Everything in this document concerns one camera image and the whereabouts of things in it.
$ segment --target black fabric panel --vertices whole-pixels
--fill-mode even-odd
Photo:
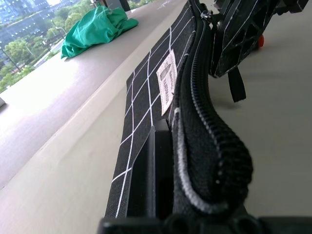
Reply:
[[[134,74],[127,80],[128,94],[125,111],[128,111],[128,113],[124,120],[122,144],[119,148],[114,178],[127,171],[128,161],[128,169],[132,167],[135,157],[148,136],[152,126],[152,120],[154,123],[163,118],[169,118],[170,108],[164,116],[161,116],[161,100],[156,71],[168,56],[169,48],[171,48],[175,53],[176,64],[178,65],[180,62],[180,66],[177,68],[178,73],[180,72],[181,64],[186,60],[189,48],[193,43],[195,36],[194,30],[193,12],[190,9],[190,3],[186,2],[177,20],[171,26],[171,30],[168,29],[166,31],[134,70]],[[133,107],[131,105],[132,97],[136,97],[133,101]],[[130,174],[131,170],[127,171],[126,177],[122,175],[122,179],[117,178],[112,182],[105,217],[115,217],[116,214],[118,217],[125,216]]]

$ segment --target white label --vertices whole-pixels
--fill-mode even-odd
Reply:
[[[157,70],[158,84],[161,97],[161,115],[168,110],[175,93],[176,86],[176,58],[173,50],[170,51],[164,62]]]

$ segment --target black strap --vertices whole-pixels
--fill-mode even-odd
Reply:
[[[244,100],[246,98],[246,91],[238,67],[231,70],[228,73],[228,77],[233,101],[238,102]]]

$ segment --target red object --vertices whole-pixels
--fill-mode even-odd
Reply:
[[[264,45],[264,36],[263,35],[261,35],[261,37],[259,38],[258,45],[259,45],[259,47],[263,47],[263,45]]]

